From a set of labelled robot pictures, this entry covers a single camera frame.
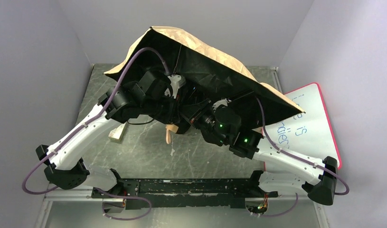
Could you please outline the beige folding umbrella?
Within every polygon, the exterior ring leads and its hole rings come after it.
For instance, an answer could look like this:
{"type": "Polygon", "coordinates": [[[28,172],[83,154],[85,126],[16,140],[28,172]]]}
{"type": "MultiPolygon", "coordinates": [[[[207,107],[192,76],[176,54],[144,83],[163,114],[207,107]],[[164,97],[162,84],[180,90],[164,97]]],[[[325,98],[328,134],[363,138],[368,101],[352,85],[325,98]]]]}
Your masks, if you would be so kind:
{"type": "Polygon", "coordinates": [[[125,60],[105,75],[124,85],[140,80],[147,71],[185,77],[179,109],[227,98],[242,125],[254,131],[303,112],[272,86],[257,82],[239,60],[180,28],[150,27],[130,46],[125,60]]]}

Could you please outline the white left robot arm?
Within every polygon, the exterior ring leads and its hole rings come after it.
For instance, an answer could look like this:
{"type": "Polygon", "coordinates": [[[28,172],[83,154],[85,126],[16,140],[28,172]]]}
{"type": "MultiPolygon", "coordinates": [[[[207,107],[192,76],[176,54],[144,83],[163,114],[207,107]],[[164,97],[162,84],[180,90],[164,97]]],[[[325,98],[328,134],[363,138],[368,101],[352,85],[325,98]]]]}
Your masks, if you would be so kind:
{"type": "Polygon", "coordinates": [[[110,88],[71,132],[50,146],[38,147],[47,180],[63,190],[80,185],[112,189],[120,180],[117,172],[88,164],[83,155],[96,140],[140,115],[163,124],[177,122],[180,94],[186,83],[181,75],[147,71],[138,81],[110,88]]]}

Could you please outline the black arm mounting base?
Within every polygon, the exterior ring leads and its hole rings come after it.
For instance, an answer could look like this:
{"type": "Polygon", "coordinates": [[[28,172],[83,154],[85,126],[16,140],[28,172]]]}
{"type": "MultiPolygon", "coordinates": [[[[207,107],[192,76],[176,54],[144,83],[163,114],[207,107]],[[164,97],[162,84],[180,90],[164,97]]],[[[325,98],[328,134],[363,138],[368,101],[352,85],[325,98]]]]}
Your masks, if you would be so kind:
{"type": "Polygon", "coordinates": [[[277,195],[276,191],[262,190],[255,178],[123,179],[106,194],[97,188],[92,192],[94,199],[126,196],[126,210],[218,206],[244,209],[248,199],[277,195]]]}

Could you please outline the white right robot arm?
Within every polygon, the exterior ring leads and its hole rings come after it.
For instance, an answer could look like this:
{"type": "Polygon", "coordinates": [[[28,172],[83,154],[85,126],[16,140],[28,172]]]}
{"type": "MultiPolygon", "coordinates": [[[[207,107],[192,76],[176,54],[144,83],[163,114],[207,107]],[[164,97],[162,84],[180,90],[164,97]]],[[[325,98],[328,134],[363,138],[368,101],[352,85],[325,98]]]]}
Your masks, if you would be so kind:
{"type": "Polygon", "coordinates": [[[294,152],[274,142],[265,131],[256,132],[242,125],[242,118],[227,105],[227,100],[213,103],[207,99],[200,103],[183,105],[180,116],[201,131],[203,139],[229,150],[242,158],[274,163],[286,173],[265,172],[260,187],[266,192],[293,190],[305,193],[309,199],[330,206],[338,195],[338,161],[294,152]]]}

